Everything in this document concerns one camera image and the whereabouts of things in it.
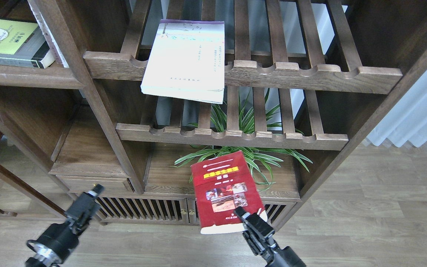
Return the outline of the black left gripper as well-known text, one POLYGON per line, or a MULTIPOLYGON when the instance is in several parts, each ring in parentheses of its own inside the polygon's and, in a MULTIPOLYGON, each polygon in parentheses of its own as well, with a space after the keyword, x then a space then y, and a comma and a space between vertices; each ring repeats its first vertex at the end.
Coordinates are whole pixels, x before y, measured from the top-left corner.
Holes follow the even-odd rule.
POLYGON ((67 221, 51 224, 37 240, 26 245, 36 254, 26 261, 28 266, 58 266, 63 264, 78 246, 79 232, 84 232, 101 205, 96 202, 104 191, 82 193, 65 212, 67 221))

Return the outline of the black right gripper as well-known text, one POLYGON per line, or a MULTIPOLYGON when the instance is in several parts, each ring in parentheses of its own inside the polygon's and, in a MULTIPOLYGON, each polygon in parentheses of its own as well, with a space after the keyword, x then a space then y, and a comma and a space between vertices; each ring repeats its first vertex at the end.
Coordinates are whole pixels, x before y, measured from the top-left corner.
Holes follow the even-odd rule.
POLYGON ((243 237, 247 244, 254 255, 260 255, 266 260, 266 267, 306 267, 306 264, 291 247, 286 246, 284 249, 278 245, 271 247, 275 244, 273 239, 275 230, 258 214, 250 214, 242 207, 237 207, 234 213, 245 226, 243 237))

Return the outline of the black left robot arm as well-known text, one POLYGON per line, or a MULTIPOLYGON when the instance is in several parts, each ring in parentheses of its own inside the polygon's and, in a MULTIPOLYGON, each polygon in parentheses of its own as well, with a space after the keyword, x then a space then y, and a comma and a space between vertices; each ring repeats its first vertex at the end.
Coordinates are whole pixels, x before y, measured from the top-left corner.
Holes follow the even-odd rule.
POLYGON ((26 267, 58 267, 63 264, 79 244, 79 236, 88 228, 90 220, 101 206, 96 202, 104 191, 96 184, 82 193, 65 212, 64 223, 51 224, 37 240, 27 240, 26 245, 35 252, 25 262, 26 267))

